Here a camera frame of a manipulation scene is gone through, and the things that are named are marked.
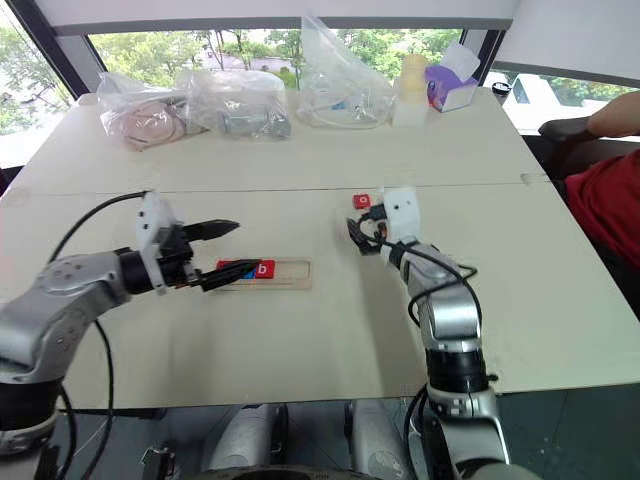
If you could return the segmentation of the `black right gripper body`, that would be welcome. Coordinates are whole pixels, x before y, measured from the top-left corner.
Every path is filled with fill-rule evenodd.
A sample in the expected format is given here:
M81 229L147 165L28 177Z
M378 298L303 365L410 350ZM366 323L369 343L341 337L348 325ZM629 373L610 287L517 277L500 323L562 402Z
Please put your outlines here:
M386 219L387 213L383 205L374 205L366 213L364 213L360 217L360 230L362 232L364 240L368 240L372 243L378 243L381 246L381 249L383 246L392 248L393 243L387 240L387 234L382 233L382 230L379 228L381 223ZM373 234L365 233L362 227L365 222L376 222L377 230Z

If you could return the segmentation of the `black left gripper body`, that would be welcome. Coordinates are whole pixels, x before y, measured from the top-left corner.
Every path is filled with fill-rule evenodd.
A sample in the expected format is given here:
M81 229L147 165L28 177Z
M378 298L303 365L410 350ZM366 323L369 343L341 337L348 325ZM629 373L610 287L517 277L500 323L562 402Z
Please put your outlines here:
M168 287L196 287L201 285L201 271L192 265L191 243L202 239L200 223L173 225L160 247L158 264Z

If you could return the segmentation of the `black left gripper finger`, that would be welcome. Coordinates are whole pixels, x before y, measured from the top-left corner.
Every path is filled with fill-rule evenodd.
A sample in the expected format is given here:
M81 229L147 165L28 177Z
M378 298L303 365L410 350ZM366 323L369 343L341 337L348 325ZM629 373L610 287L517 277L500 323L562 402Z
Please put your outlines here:
M222 266L213 271L198 272L194 285L199 286L204 292L230 285L251 274L259 263L260 259L240 259L224 262Z
M215 219L185 225L183 231L189 242L220 238L238 229L240 224L231 220Z

